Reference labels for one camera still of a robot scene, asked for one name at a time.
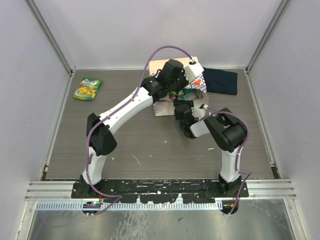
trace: black cloth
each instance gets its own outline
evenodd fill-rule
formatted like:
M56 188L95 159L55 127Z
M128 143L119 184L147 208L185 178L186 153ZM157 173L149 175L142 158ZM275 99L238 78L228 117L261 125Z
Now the black cloth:
M238 73L204 67L206 91L217 94L237 95Z

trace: scratch on table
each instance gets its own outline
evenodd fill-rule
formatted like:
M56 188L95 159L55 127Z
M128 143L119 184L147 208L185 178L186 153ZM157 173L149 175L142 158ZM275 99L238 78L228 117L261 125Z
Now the scratch on table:
M138 164L139 164L140 167L141 167L141 164L140 164L139 160L136 158L136 156L135 156L133 153L131 153L131 154L132 154L132 156L135 158L135 160L138 162Z

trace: wooden table surface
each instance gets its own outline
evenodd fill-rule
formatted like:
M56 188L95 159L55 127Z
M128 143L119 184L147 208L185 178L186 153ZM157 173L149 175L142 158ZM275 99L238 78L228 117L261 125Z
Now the wooden table surface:
M208 93L209 106L229 108L243 117L251 137L241 155L240 169L251 178L273 178L264 141L244 71L238 73L238 95ZM78 179L86 163L86 126L91 113L99 115L127 97L138 84L141 70L77 70L71 82L54 143L47 179ZM93 101L73 98L84 77L102 80ZM212 136L188 139L173 116L154 115L153 106L128 120L115 134L117 148L108 156L103 178L113 179L216 179L221 150Z

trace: chip bag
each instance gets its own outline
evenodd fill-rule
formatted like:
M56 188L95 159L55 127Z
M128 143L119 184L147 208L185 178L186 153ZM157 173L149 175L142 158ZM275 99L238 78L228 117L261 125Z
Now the chip bag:
M73 97L81 100L93 100L98 93L101 81L84 77L76 89Z

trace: gray floor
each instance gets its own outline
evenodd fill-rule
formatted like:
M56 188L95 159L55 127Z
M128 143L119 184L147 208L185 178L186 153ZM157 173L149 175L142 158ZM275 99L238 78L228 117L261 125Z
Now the gray floor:
M252 178L273 178L244 71L230 71L238 73L238 95L208 93L209 105L217 110L228 107L243 117L250 126L251 137L242 151L241 170L252 172ZM97 115L103 113L127 97L137 86L141 72L75 72L52 151L47 179L79 178L86 162L87 116L92 112ZM103 80L93 101L73 98L83 77ZM106 161L103 178L217 178L221 169L221 151L209 134L188 139L176 128L173 116L155 117L152 106L125 123L116 133L115 139L118 145Z
M283 200L243 200L219 210L125 210L85 217L36 211L28 240L294 240Z

